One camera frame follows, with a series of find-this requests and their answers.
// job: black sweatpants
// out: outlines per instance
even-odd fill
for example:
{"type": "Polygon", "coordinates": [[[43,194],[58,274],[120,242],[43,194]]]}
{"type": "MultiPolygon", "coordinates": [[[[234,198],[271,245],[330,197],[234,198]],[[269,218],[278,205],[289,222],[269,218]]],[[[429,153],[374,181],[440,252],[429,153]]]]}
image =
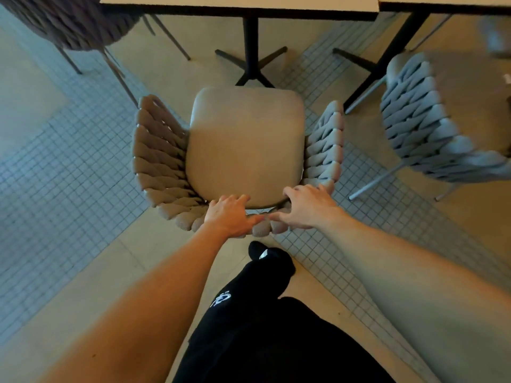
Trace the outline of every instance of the black sweatpants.
{"type": "Polygon", "coordinates": [[[340,363],[355,369],[356,380],[393,381],[339,328],[295,298],[278,298],[295,268],[287,253],[275,250],[220,290],[190,337],[174,382],[330,381],[340,363]]]}

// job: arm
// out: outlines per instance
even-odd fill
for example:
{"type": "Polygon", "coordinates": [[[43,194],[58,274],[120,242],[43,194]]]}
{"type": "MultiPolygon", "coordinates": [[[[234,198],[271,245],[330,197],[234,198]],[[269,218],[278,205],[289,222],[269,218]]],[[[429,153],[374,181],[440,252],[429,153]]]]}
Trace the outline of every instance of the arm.
{"type": "Polygon", "coordinates": [[[336,206],[323,186],[286,188],[291,213],[345,255],[370,296],[442,381],[509,381],[511,297],[474,273],[336,206]]]}
{"type": "Polygon", "coordinates": [[[264,218],[245,216],[248,199],[211,202],[189,242],[127,291],[42,381],[165,381],[218,251],[227,238],[246,234],[264,218]]]}

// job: black table edge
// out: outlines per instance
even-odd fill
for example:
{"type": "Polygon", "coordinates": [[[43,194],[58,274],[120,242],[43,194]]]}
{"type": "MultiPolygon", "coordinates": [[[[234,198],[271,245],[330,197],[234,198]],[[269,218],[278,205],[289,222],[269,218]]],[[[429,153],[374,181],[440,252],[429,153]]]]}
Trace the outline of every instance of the black table edge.
{"type": "Polygon", "coordinates": [[[260,17],[305,20],[374,21],[378,12],[351,12],[299,9],[239,8],[221,6],[180,6],[145,4],[101,4],[107,13],[140,13],[155,15],[260,17]]]}
{"type": "Polygon", "coordinates": [[[428,4],[419,2],[380,2],[381,12],[446,13],[454,15],[511,15],[511,6],[428,4]]]}

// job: white logo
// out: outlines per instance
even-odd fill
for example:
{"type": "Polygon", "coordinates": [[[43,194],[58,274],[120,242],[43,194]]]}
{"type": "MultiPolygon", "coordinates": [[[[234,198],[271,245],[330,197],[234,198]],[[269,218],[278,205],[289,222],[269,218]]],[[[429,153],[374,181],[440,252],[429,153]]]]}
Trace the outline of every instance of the white logo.
{"type": "Polygon", "coordinates": [[[228,300],[230,298],[230,293],[227,290],[225,293],[222,293],[220,296],[216,297],[213,303],[210,305],[210,308],[212,306],[217,306],[219,303],[228,300]]]}

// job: forearm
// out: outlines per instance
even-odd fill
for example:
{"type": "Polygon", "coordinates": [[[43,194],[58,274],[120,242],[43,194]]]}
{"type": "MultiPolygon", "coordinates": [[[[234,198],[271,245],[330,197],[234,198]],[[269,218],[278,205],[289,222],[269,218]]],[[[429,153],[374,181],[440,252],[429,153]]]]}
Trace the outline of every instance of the forearm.
{"type": "Polygon", "coordinates": [[[114,305],[44,381],[164,381],[226,236],[204,225],[114,305]]]}
{"type": "Polygon", "coordinates": [[[500,289],[340,209],[317,228],[342,250],[375,303],[442,380],[459,380],[463,372],[474,371],[466,365],[497,360],[500,352],[492,339],[509,351],[511,302],[500,289]],[[456,358],[462,360],[459,370],[446,362],[456,358]]]}

